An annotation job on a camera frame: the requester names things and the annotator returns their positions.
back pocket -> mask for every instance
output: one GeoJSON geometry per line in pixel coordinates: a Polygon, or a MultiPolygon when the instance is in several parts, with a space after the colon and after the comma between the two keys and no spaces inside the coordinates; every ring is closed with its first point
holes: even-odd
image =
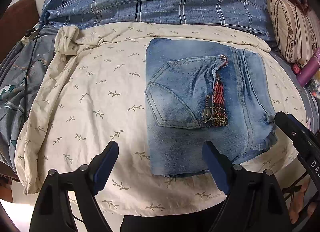
{"type": "Polygon", "coordinates": [[[151,78],[145,94],[159,126],[195,129],[204,127],[205,98],[212,93],[221,56],[167,62],[151,78]]]}

metal screw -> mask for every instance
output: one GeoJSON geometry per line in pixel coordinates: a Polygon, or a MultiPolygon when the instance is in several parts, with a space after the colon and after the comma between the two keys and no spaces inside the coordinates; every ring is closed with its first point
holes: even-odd
{"type": "Polygon", "coordinates": [[[50,170],[48,171],[48,174],[49,174],[50,176],[54,175],[55,173],[56,173],[56,170],[55,170],[55,169],[50,169],[50,170]]]}
{"type": "Polygon", "coordinates": [[[266,174],[269,175],[269,176],[271,176],[271,175],[273,174],[273,172],[272,172],[272,170],[270,170],[270,169],[266,169],[266,174]]]}
{"type": "Polygon", "coordinates": [[[79,167],[79,169],[80,169],[81,171],[85,171],[88,167],[89,167],[89,166],[88,166],[87,164],[82,164],[82,165],[79,167]]]}
{"type": "Polygon", "coordinates": [[[240,171],[242,169],[242,166],[240,164],[235,164],[233,165],[233,168],[236,170],[236,171],[240,171]]]}

cream bedsheet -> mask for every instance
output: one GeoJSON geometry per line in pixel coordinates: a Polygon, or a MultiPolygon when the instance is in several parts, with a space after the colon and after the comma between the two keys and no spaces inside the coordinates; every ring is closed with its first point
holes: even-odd
{"type": "MultiPolygon", "coordinates": [[[[121,215],[157,216],[196,212],[225,199],[211,174],[183,179],[154,176],[145,118],[145,54],[154,37],[217,41],[258,52],[265,64],[275,111],[293,114],[306,125],[294,84],[258,37],[226,27],[112,23],[59,30],[56,54],[18,139],[15,165],[24,192],[39,191],[49,169],[74,171],[102,152],[110,140],[119,158],[96,200],[102,210],[121,215]]],[[[281,131],[268,152],[243,163],[247,170],[274,172],[297,151],[281,131]]],[[[69,194],[76,202],[73,193],[69,194]]]]}

gray patterned fabric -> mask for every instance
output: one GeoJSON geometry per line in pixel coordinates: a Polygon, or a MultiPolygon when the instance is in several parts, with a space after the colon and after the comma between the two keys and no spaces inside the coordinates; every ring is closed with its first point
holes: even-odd
{"type": "Polygon", "coordinates": [[[307,88],[300,86],[297,81],[296,75],[291,70],[291,65],[284,60],[280,53],[271,51],[270,55],[275,58],[275,60],[280,64],[291,81],[294,83],[302,98],[307,114],[307,122],[310,125],[310,131],[312,131],[313,133],[317,133],[319,129],[319,111],[315,98],[307,88]]]}
{"type": "MultiPolygon", "coordinates": [[[[53,59],[57,33],[58,30],[51,25],[40,31],[28,74],[28,114],[53,59]]],[[[0,65],[0,161],[15,172],[14,153],[24,124],[24,80],[34,42],[35,40],[23,47],[19,41],[0,65]]]]}
{"type": "Polygon", "coordinates": [[[266,0],[45,0],[39,25],[85,29],[120,21],[227,26],[275,41],[266,0]]]}

striped pillow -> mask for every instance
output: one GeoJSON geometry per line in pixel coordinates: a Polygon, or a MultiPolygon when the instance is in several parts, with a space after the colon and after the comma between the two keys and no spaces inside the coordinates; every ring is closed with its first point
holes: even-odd
{"type": "Polygon", "coordinates": [[[304,15],[287,0],[267,0],[268,11],[283,57],[302,66],[320,46],[320,22],[313,10],[304,15]]]}

